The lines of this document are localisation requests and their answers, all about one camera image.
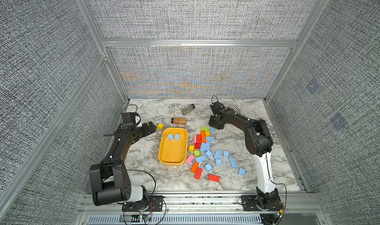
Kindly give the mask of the long blue block pair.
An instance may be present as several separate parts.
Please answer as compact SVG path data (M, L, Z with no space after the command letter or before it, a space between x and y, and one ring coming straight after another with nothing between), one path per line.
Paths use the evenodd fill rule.
M201 143L200 145L200 152L205 152L205 148L206 148L206 143Z
M210 150L210 145L211 145L211 142L207 142L205 144L205 152L209 151Z

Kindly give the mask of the yellow plastic tray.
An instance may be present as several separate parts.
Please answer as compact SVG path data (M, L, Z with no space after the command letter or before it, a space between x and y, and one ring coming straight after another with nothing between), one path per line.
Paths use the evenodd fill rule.
M172 134L174 139L170 141L167 136ZM180 135L180 140L175 140L175 134ZM167 166L181 166L187 157L188 132L184 128L167 128L163 131L158 159Z

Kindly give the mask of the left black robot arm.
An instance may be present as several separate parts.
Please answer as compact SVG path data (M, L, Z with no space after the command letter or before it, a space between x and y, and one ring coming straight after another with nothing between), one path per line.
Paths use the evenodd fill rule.
M114 142L100 163L90 167L89 176L93 203L96 206L116 202L145 203L148 193L144 186L132 185L125 166L129 148L139 139L156 131L153 122L142 126L121 124L114 132Z

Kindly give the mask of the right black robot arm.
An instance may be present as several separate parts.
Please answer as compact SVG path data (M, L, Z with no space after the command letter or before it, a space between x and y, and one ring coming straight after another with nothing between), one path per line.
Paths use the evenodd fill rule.
M269 210L276 202L281 202L276 183L273 181L271 151L273 139L264 120L245 117L224 104L216 101L210 105L212 116L209 125L222 130L231 124L244 132L245 146L253 155L257 172L256 206L263 211Z

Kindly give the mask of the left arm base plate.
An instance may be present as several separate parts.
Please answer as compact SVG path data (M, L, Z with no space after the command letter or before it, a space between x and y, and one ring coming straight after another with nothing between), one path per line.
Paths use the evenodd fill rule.
M122 206L122 212L161 212L163 196L154 195L147 201L125 202Z

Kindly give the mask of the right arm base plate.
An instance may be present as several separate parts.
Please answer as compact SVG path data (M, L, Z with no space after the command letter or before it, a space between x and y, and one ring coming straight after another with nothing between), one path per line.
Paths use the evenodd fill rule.
M263 199L258 198L257 195L242 195L240 197L240 204L246 212L280 211L284 207L282 202L275 201L266 203Z

